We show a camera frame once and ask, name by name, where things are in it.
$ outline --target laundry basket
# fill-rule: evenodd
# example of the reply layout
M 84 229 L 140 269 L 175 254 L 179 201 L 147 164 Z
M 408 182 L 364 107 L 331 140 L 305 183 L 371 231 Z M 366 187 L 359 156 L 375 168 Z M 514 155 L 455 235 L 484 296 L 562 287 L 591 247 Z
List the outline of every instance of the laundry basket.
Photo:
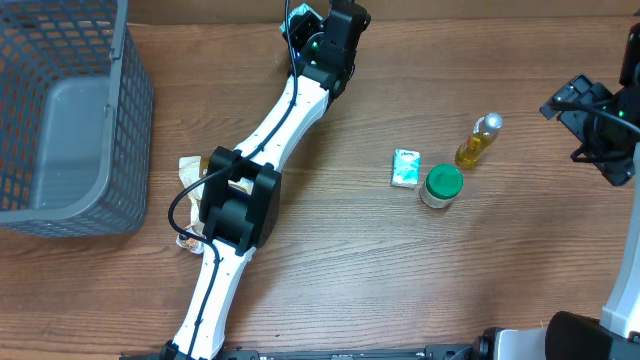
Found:
M 144 221 L 153 89 L 126 0 L 0 0 L 0 227 L 44 237 Z

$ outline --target teal packet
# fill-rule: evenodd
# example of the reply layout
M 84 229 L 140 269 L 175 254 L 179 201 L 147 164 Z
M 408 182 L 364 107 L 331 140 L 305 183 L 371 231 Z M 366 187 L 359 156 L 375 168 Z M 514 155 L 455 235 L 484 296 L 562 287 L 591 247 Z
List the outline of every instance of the teal packet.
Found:
M 420 179 L 420 153 L 396 149 L 393 156 L 391 185 L 414 188 Z

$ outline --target cable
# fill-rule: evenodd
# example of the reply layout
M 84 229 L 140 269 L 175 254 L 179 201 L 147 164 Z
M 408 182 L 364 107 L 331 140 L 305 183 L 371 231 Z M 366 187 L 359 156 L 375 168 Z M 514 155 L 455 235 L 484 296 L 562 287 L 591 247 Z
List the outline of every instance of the cable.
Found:
M 175 219 L 174 219 L 174 212 L 176 207 L 178 206 L 178 204 L 180 203 L 180 200 L 182 200 L 185 196 L 187 196 L 187 194 L 189 194 L 191 191 L 195 190 L 198 186 L 206 183 L 207 181 L 210 181 L 211 179 L 220 176 L 226 172 L 232 171 L 233 169 L 235 169 L 236 167 L 238 167 L 243 161 L 249 161 L 250 159 L 252 159 L 254 156 L 256 156 L 259 152 L 264 150 L 264 147 L 267 145 L 267 143 L 269 143 L 269 141 L 271 140 L 271 138 L 273 138 L 273 136 L 276 134 L 276 132 L 278 132 L 278 130 L 280 129 L 280 127 L 282 127 L 282 124 L 284 124 L 284 122 L 287 120 L 287 118 L 289 117 L 289 114 L 291 113 L 291 111 L 293 110 L 293 107 L 296 105 L 296 98 L 298 96 L 298 71 L 296 69 L 296 64 L 295 64 L 295 55 L 294 55 L 294 50 L 293 47 L 291 46 L 291 34 L 289 31 L 289 7 L 290 7 L 290 0 L 285 0 L 285 9 L 284 9 L 284 24 L 285 24 L 285 31 L 287 32 L 287 46 L 289 49 L 289 58 L 291 60 L 291 67 L 292 67 L 292 72 L 293 72 L 293 96 L 291 97 L 291 101 L 289 102 L 289 107 L 287 108 L 287 110 L 285 111 L 285 113 L 282 115 L 282 118 L 280 119 L 280 121 L 278 121 L 278 123 L 276 124 L 276 126 L 271 130 L 271 132 L 269 132 L 269 134 L 265 137 L 265 139 L 258 144 L 258 146 L 247 156 L 241 158 L 239 161 L 223 168 L 220 169 L 218 171 L 215 171 L 207 176 L 205 176 L 204 178 L 194 182 L 193 184 L 189 185 L 187 188 L 185 188 L 184 190 L 182 190 L 178 196 L 175 197 L 175 199 L 173 199 L 173 201 L 171 202 L 171 205 L 169 205 L 169 211 L 167 213 L 168 218 L 169 218 L 169 224 L 171 225 L 171 227 L 177 231 L 180 235 L 185 236 L 187 238 L 191 238 L 194 240 L 198 240 L 200 242 L 202 242 L 203 244 L 206 244 L 207 246 L 210 246 L 211 249 L 213 250 L 213 254 L 214 254 L 214 268 L 213 268 L 213 275 L 211 276 L 211 280 L 209 281 L 209 286 L 207 287 L 207 291 L 204 294 L 204 298 L 202 299 L 202 304 L 200 305 L 200 311 L 198 311 L 198 317 L 196 318 L 196 322 L 194 324 L 194 329 L 193 329 L 193 336 L 191 337 L 191 343 L 189 344 L 189 350 L 187 352 L 187 360 L 191 360 L 191 354 L 193 353 L 193 347 L 195 346 L 196 343 L 196 338 L 198 337 L 198 330 L 200 329 L 200 324 L 202 323 L 202 314 L 204 313 L 204 309 L 205 306 L 207 304 L 207 300 L 209 299 L 209 295 L 211 294 L 211 290 L 213 289 L 213 283 L 215 282 L 216 279 L 216 275 L 218 274 L 218 268 L 219 268 L 219 264 L 220 264 L 220 253 L 218 252 L 218 249 L 216 248 L 215 245 L 213 245 L 213 240 L 212 239 L 206 239 L 202 236 L 196 235 L 196 234 L 192 234 L 184 229 L 182 229 L 180 226 L 178 226 L 178 224 L 176 224 Z
M 570 103 L 570 102 L 565 102 L 565 101 L 554 101 L 551 103 L 550 108 L 553 110 L 558 110 L 558 111 L 584 111 L 584 112 L 588 112 L 590 114 L 596 115 L 598 117 L 600 117 L 601 119 L 607 119 L 609 121 L 613 121 L 618 123 L 619 125 L 622 125 L 624 127 L 626 127 L 628 130 L 630 130 L 631 132 L 633 132 L 637 137 L 640 137 L 640 128 L 638 128 L 637 126 L 633 125 L 632 123 L 621 119 L 615 115 L 609 114 L 608 112 L 604 111 L 604 110 L 600 110 L 591 106 L 586 106 L 583 104 L 578 104 L 578 103 Z

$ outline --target jar lid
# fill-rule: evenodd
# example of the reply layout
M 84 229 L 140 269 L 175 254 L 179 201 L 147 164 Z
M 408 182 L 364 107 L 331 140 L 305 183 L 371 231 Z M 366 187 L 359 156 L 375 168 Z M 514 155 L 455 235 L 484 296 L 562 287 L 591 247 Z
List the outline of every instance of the jar lid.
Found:
M 440 164 L 431 170 L 424 184 L 431 195 L 448 200 L 460 193 L 464 179 L 455 166 Z

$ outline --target wooden tabletop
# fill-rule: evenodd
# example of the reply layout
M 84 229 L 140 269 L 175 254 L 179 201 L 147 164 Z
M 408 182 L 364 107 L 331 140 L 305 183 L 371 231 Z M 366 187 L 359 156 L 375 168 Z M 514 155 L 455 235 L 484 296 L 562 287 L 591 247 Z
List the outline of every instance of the wooden tabletop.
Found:
M 544 326 L 560 310 L 599 317 L 634 182 L 614 188 L 572 163 L 577 140 L 538 108 L 583 72 L 617 90 L 635 22 L 374 21 L 345 93 L 284 168 L 280 218 L 243 275 L 228 345 L 421 347 Z M 146 224 L 103 238 L 1 233 L 2 359 L 114 359 L 171 339 L 201 264 L 166 220 L 178 159 L 232 148 L 281 94 L 276 24 L 132 31 L 156 91 Z M 419 151 L 424 177 L 492 111 L 503 132 L 450 208 L 389 185 L 394 149 Z

